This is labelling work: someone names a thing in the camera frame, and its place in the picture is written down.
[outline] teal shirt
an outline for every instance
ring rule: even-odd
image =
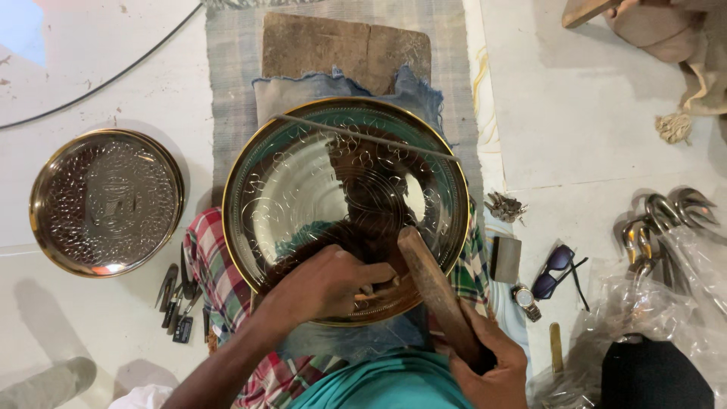
[[[337,370],[287,409],[472,409],[443,355],[399,351]]]

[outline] hand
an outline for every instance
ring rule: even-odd
[[[396,275],[388,263],[366,265],[339,245],[329,245],[296,267],[260,304],[278,309],[293,326],[316,318],[344,317],[353,312],[359,288]]]
[[[497,358],[495,369],[479,376],[457,354],[450,352],[449,370],[462,388],[462,393],[477,409],[527,409],[525,369],[528,359],[525,352],[470,304],[460,299],[459,307],[477,338]]]

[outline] wooden board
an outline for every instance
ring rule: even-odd
[[[394,74],[408,63],[431,80],[429,36],[383,25],[269,12],[263,20],[262,76],[299,78],[308,71],[344,75],[374,95],[393,93]]]

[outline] wooden mallet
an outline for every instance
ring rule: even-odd
[[[452,349],[479,375],[494,368],[497,358],[467,323],[447,277],[418,230],[411,226],[401,229],[398,246],[424,304],[436,317]]]

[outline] engraved brass plate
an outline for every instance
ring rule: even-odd
[[[177,227],[184,185],[172,155],[129,130],[95,130],[59,149],[33,185],[31,227],[45,254],[84,277],[148,260]]]
[[[329,98],[286,114],[451,155],[422,120],[367,98]],[[465,177],[456,162],[275,119],[245,145],[222,203],[235,265],[265,294],[322,247],[339,244],[365,263],[387,261],[401,284],[385,295],[356,296],[348,317],[327,325],[365,325],[421,302],[396,244],[416,226],[447,274],[469,222]]]

